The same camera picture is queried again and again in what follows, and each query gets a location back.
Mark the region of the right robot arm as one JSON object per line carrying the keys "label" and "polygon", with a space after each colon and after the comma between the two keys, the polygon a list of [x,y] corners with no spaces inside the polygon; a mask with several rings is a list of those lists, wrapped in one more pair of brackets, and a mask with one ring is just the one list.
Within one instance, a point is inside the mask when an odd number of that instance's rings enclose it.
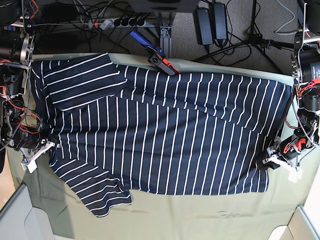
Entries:
{"label": "right robot arm", "polygon": [[56,140],[41,136],[43,121],[31,110],[31,65],[34,51],[32,19],[39,11],[34,0],[0,2],[0,165],[6,148],[28,151],[22,162],[29,165],[39,155],[57,146]]}

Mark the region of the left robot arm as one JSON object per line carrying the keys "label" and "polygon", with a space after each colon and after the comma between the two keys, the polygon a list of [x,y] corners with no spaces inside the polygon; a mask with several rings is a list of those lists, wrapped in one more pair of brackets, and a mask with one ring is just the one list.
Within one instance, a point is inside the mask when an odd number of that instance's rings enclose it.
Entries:
{"label": "left robot arm", "polygon": [[292,107],[297,126],[285,140],[277,136],[257,161],[261,170],[300,170],[300,154],[320,145],[320,2],[300,0],[300,26],[295,31],[291,57],[293,86],[285,110]]}

